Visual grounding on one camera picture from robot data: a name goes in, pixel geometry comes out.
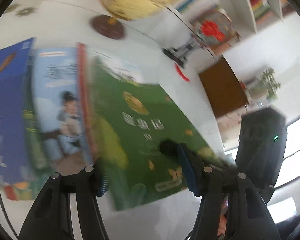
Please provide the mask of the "dark blue book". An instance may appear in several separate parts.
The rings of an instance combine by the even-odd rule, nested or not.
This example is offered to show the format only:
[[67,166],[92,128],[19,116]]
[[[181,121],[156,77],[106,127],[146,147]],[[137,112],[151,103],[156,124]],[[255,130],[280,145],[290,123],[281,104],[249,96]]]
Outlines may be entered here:
[[25,181],[23,81],[34,38],[0,50],[0,183]]

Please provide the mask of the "green insect book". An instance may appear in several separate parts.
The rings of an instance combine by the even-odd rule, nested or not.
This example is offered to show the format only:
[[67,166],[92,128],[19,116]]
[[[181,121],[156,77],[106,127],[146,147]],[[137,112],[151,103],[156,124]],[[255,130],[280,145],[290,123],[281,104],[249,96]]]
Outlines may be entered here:
[[205,161],[223,166],[160,85],[133,82],[110,65],[111,59],[94,56],[89,79],[96,140],[116,210],[148,204],[187,187],[177,159],[160,152],[162,141],[185,143]]

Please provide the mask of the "brown wooden cabinet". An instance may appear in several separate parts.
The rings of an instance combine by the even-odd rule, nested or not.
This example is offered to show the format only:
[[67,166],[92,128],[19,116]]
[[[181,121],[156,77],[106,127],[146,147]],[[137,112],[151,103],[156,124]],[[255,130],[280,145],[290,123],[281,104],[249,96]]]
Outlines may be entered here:
[[224,57],[199,73],[215,118],[220,118],[248,104],[237,76]]

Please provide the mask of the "red poetry book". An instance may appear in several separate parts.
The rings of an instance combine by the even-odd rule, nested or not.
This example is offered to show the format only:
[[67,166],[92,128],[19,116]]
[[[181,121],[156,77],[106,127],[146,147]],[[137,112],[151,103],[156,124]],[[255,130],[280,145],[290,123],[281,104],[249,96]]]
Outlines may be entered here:
[[89,105],[89,89],[87,87],[87,66],[88,66],[88,56],[86,52],[86,45],[77,42],[77,65],[78,65],[78,92],[79,101],[81,105],[82,120],[84,126],[84,133],[89,147],[90,154],[95,161],[98,158],[98,147],[94,138],[94,126],[90,115],[90,105]]

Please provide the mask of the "white bookshelf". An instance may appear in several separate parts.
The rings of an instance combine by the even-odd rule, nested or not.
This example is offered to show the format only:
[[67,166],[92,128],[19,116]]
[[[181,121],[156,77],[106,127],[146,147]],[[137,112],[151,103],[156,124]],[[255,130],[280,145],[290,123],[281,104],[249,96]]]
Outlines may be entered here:
[[163,47],[178,46],[191,36],[195,20],[217,10],[245,40],[283,20],[288,5],[286,0],[172,0],[155,16],[145,35]]

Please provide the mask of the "red tassel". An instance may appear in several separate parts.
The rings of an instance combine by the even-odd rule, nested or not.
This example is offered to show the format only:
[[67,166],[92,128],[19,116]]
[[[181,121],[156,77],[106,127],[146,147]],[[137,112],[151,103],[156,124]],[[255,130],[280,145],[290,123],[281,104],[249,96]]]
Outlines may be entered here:
[[177,63],[174,64],[174,67],[175,67],[175,70],[176,70],[177,74],[178,74],[185,82],[189,82],[189,81],[190,81],[189,78],[183,74],[183,72],[181,71],[180,66],[179,66]]

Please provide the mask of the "yellow desk globe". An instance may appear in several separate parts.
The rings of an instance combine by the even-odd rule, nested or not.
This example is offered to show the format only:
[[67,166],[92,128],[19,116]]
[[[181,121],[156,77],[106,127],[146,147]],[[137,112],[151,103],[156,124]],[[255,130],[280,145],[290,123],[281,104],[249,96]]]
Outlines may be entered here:
[[90,26],[97,33],[121,40],[125,38],[126,30],[120,22],[148,18],[157,14],[171,0],[100,0],[101,5],[109,13],[98,15],[90,20]]

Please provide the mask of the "green potted plant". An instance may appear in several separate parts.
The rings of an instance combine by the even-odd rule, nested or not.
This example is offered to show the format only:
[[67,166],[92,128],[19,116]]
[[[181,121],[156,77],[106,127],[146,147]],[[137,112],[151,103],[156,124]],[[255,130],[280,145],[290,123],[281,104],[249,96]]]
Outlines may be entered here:
[[260,83],[268,92],[268,100],[277,99],[277,91],[281,88],[281,83],[276,81],[274,74],[275,71],[270,67],[265,69],[259,78]]

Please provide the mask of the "embroidered round fan on stand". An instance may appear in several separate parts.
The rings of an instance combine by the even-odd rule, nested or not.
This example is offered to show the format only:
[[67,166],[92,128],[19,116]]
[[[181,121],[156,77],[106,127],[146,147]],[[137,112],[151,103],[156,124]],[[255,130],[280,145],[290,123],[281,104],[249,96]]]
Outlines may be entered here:
[[206,49],[213,55],[219,55],[227,46],[241,39],[233,28],[232,20],[217,10],[204,13],[191,25],[191,35],[185,44],[178,48],[162,49],[162,52],[181,68],[184,68],[188,56],[198,49]]

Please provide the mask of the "light blue poetry book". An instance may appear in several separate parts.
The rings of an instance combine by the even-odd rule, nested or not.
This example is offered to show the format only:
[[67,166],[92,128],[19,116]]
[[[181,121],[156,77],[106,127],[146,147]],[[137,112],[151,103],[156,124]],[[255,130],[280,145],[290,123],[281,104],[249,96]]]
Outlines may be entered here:
[[77,50],[37,49],[32,69],[32,95],[40,133],[52,161],[82,154],[93,160],[87,145],[77,91]]

